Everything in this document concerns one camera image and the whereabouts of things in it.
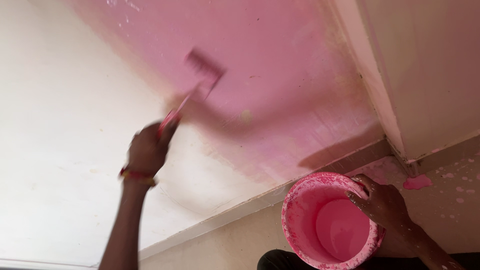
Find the paint-stained hand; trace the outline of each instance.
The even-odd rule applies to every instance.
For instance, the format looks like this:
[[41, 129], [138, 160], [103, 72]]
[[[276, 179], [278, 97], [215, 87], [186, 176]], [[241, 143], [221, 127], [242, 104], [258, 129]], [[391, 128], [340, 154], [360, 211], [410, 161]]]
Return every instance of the paint-stained hand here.
[[179, 122], [170, 121], [162, 131], [162, 136], [157, 137], [160, 123], [154, 123], [143, 128], [137, 133], [128, 150], [129, 170], [154, 176], [163, 164], [168, 152], [168, 144], [177, 130]]
[[345, 192], [363, 213], [387, 231], [403, 234], [413, 222], [408, 216], [405, 200], [398, 189], [389, 184], [378, 184], [365, 174], [357, 174], [351, 179], [362, 183], [368, 191], [368, 199], [364, 200], [351, 191]]

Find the tile floor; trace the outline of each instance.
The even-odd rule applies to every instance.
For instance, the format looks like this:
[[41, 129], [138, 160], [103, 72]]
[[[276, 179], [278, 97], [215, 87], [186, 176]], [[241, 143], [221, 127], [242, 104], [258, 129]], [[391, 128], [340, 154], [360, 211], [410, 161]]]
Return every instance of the tile floor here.
[[[398, 161], [385, 157], [350, 173], [365, 173], [393, 184], [405, 198], [411, 218], [449, 253], [480, 252], [480, 156], [459, 160], [426, 173], [433, 185], [404, 189]], [[291, 251], [281, 228], [282, 202], [141, 261], [142, 270], [253, 270], [260, 256], [279, 248]], [[376, 254], [412, 255], [391, 235]]]

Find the pink paint bucket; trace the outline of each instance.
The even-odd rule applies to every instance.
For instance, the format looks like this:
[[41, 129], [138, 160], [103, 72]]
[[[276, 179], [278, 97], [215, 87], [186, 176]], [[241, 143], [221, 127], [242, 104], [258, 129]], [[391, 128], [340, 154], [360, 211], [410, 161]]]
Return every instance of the pink paint bucket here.
[[380, 246], [385, 229], [345, 195], [366, 199], [362, 186], [334, 172], [317, 172], [296, 182], [285, 197], [282, 226], [293, 251], [322, 270], [353, 269]]

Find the skirting board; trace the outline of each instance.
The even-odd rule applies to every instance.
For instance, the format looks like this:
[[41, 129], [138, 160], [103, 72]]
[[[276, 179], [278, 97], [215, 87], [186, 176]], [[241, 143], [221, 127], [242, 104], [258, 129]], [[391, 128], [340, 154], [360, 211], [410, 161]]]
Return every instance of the skirting board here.
[[473, 155], [480, 156], [480, 135], [442, 149], [436, 153], [431, 153], [411, 163], [407, 163], [401, 159], [394, 149], [392, 149], [392, 152], [395, 153], [395, 156], [405, 168], [407, 174], [410, 177], [414, 177]]
[[[383, 157], [391, 155], [391, 148], [386, 139], [379, 140], [342, 158], [335, 160], [315, 172], [328, 171], [337, 173], [347, 173], [354, 169], [367, 165], [370, 162], [379, 160]], [[283, 201], [287, 192], [298, 180], [292, 180], [272, 190], [269, 190], [255, 198], [243, 202], [233, 208], [230, 208], [214, 217], [211, 217], [199, 224], [196, 224], [186, 230], [172, 235], [171, 237], [151, 245], [140, 251], [139, 259], [145, 259], [173, 246], [181, 244], [185, 241], [193, 239], [211, 230], [219, 228], [232, 221], [240, 219], [246, 215], [254, 213], [265, 207], [272, 206], [277, 202]]]

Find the pink paint brush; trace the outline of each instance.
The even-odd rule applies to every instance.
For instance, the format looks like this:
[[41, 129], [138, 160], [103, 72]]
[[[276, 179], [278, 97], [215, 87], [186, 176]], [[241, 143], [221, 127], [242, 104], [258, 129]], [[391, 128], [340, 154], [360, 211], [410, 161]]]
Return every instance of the pink paint brush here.
[[185, 64], [192, 67], [195, 73], [201, 77], [201, 80], [190, 91], [187, 97], [180, 104], [178, 109], [171, 110], [165, 119], [158, 127], [157, 136], [160, 138], [165, 126], [173, 119], [180, 120], [180, 110], [183, 108], [188, 99], [193, 99], [197, 102], [203, 102], [212, 92], [220, 78], [225, 73], [225, 70], [220, 68], [215, 62], [210, 60], [204, 54], [199, 52], [196, 48], [193, 48], [185, 57]]

